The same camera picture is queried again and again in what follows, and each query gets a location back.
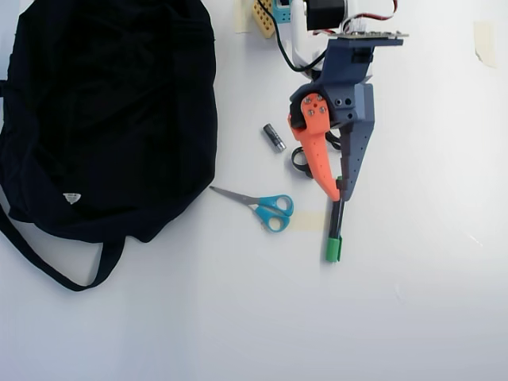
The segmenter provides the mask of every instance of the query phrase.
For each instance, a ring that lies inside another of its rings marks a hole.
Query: tape strip
[[[475,50],[486,66],[497,68],[495,59],[495,30],[489,21],[475,21]]]
[[[322,232],[329,214],[325,212],[294,212],[288,230],[294,232]]]
[[[235,33],[246,33],[248,22],[251,19],[252,0],[233,0],[233,14],[235,22]]]

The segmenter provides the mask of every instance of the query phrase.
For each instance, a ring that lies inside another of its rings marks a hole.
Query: white label
[[[81,198],[81,194],[79,193],[64,193],[63,196],[71,205],[76,204]]]

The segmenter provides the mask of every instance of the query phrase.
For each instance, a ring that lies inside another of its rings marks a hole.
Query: red wire
[[[359,13],[359,14],[355,15],[355,17],[352,20],[356,20],[357,18],[362,18],[362,17],[371,18],[371,19],[380,20],[380,21],[390,20],[395,15],[395,12],[397,12],[397,9],[398,9],[398,0],[394,0],[394,13],[391,16],[379,16],[378,14],[373,14],[373,13]]]

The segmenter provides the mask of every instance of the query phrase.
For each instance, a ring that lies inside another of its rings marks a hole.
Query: black ring
[[[310,171],[309,164],[296,164],[294,159],[296,156],[298,156],[300,153],[303,153],[305,157],[305,153],[303,152],[303,147],[296,148],[293,153],[291,154],[291,161],[293,162],[293,167],[298,169],[301,172],[305,172],[308,178],[313,179],[312,172]]]

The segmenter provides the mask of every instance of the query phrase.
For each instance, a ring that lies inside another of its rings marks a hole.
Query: black cable
[[[264,10],[264,12],[272,20],[273,25],[275,26],[275,35],[277,36],[277,45],[279,46],[280,52],[283,54],[283,57],[284,57],[284,60],[286,61],[287,66],[289,66],[292,71],[296,71],[298,73],[301,73],[303,71],[311,70],[311,69],[314,68],[314,66],[319,64],[325,58],[326,49],[325,49],[325,51],[323,53],[321,53],[321,55],[317,59],[315,59],[314,61],[309,63],[307,66],[296,67],[295,65],[293,65],[293,63],[291,62],[291,60],[287,56],[286,51],[284,50],[283,43],[280,40],[279,27],[277,26],[277,20],[275,19],[275,17],[273,17],[273,14],[271,14],[270,11],[268,11],[268,9],[266,8],[266,6],[264,6],[264,4],[261,2],[261,0],[257,0],[257,2],[260,4],[260,7]]]

